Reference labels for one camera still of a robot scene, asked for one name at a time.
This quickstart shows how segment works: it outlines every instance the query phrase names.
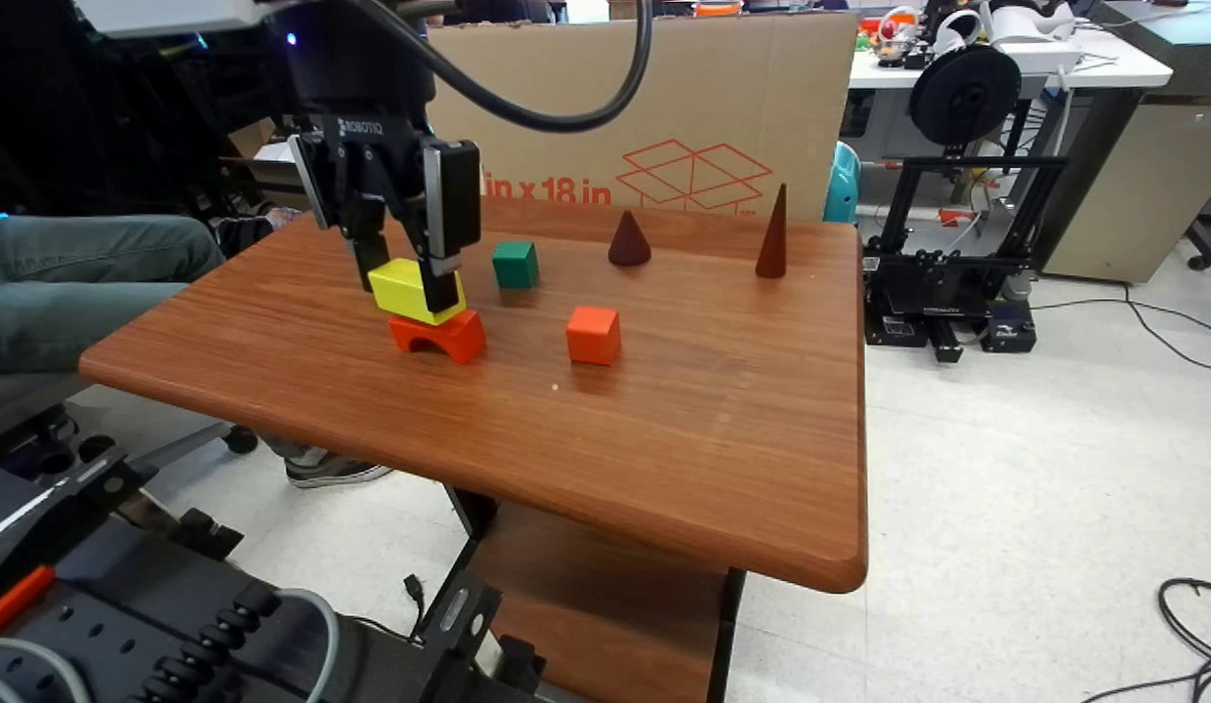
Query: green block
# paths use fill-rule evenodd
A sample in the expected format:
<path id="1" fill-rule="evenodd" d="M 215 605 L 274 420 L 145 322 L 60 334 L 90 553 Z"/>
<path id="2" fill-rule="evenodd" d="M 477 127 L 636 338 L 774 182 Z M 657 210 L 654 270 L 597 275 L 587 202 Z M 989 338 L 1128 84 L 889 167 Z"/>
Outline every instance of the green block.
<path id="1" fill-rule="evenodd" d="M 495 287 L 534 287 L 538 286 L 534 242 L 502 242 L 494 249 L 494 273 Z"/>

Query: wheel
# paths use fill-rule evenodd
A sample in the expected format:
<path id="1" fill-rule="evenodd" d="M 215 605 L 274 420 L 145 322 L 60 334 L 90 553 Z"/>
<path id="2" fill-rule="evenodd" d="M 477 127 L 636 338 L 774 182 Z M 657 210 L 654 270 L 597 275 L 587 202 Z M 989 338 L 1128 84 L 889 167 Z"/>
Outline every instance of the wheel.
<path id="1" fill-rule="evenodd" d="M 253 452 L 260 449 L 260 432 L 252 432 L 245 426 L 235 426 L 235 430 L 223 432 L 223 443 L 231 452 Z"/>

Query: cone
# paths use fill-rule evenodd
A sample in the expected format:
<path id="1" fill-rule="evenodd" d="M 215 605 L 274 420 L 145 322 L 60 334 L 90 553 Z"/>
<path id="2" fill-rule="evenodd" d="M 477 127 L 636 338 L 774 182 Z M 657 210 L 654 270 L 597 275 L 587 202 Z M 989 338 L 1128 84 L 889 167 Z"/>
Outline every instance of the cone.
<path id="1" fill-rule="evenodd" d="M 784 242 L 790 242 L 790 182 L 778 186 L 778 197 L 774 197 L 774 210 L 768 223 L 768 239 L 757 249 L 757 264 L 756 264 L 757 275 L 784 275 L 784 270 L 790 270 L 790 244 Z"/>
<path id="2" fill-rule="evenodd" d="M 633 217 L 633 210 L 620 213 L 613 242 L 611 242 L 611 261 L 613 264 L 644 264 L 654 258 L 654 244 L 643 228 L 643 223 Z"/>

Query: orange block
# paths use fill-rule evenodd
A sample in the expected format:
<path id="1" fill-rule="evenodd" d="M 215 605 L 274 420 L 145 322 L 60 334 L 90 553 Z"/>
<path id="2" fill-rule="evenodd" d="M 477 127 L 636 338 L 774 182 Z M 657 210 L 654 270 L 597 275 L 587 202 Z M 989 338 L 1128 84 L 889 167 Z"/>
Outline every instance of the orange block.
<path id="1" fill-rule="evenodd" d="M 620 356 L 616 307 L 580 304 L 566 318 L 566 350 L 576 363 L 611 365 Z"/>
<path id="2" fill-rule="evenodd" d="M 402 350 L 415 350 L 420 342 L 434 342 L 463 365 L 482 360 L 490 347 L 486 318 L 475 307 L 459 311 L 445 322 L 420 322 L 408 316 L 390 316 L 387 329 Z"/>

